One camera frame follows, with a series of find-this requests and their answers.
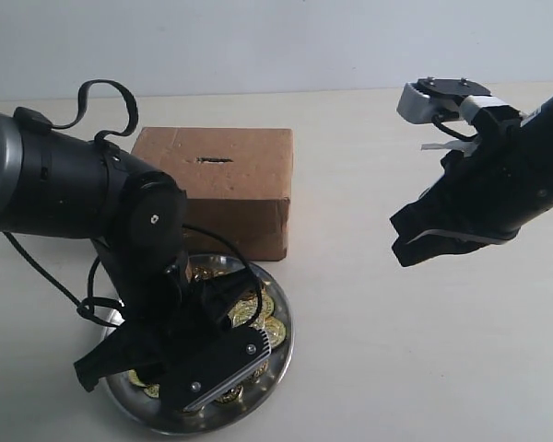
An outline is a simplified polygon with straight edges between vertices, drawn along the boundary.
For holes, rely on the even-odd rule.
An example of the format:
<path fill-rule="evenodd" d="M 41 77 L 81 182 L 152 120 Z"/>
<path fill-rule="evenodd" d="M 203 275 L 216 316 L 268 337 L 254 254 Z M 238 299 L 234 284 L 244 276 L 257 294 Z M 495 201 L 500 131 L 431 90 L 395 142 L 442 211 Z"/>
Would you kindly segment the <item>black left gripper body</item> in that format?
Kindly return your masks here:
<path fill-rule="evenodd" d="M 127 371 L 135 371 L 148 385 L 157 385 L 172 363 L 192 355 L 200 347 L 215 341 L 234 326 L 229 312 L 241 298 L 258 287 L 258 278 L 250 268 L 194 279 L 187 286 L 182 300 L 174 305 L 158 306 L 150 317 L 132 317 L 124 309 L 124 322 L 137 321 L 153 324 L 163 339 L 162 361 Z"/>

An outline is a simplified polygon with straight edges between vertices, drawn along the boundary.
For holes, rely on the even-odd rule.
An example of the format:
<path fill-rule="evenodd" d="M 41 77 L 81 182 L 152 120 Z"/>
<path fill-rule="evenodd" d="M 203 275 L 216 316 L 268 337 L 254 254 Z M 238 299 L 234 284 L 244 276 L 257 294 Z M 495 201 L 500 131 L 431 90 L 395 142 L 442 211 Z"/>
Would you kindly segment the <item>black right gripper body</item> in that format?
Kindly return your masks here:
<path fill-rule="evenodd" d="M 473 152 L 447 154 L 443 175 L 423 197 L 442 219 L 441 229 L 458 238 L 512 239 L 553 207 L 553 183 L 533 159 L 536 136 L 518 110 L 484 108 L 473 126 Z"/>

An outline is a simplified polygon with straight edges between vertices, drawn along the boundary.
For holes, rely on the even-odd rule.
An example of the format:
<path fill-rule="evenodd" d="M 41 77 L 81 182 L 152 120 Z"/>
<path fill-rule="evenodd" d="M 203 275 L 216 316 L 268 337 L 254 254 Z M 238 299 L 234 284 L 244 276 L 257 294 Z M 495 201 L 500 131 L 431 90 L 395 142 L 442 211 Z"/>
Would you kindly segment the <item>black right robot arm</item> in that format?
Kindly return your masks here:
<path fill-rule="evenodd" d="M 428 77 L 396 111 L 452 137 L 440 178 L 390 219 L 402 266 L 504 244 L 553 208 L 553 97 L 525 114 L 476 82 Z"/>

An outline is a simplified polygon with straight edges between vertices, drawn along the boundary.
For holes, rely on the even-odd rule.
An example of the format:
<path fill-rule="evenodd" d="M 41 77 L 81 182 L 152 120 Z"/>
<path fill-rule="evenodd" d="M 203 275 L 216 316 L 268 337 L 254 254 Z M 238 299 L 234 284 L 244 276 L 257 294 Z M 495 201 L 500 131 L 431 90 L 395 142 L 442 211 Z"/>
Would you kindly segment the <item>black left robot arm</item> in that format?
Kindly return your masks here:
<path fill-rule="evenodd" d="M 89 240 L 116 291 L 76 304 L 86 320 L 97 307 L 122 318 L 75 362 L 85 390 L 134 370 L 159 387 L 164 408 L 191 411 L 270 357 L 264 331 L 229 324 L 229 311 L 260 285 L 253 269 L 188 275 L 186 203 L 171 176 L 115 145 L 61 134 L 33 110 L 0 113 L 0 232 Z"/>

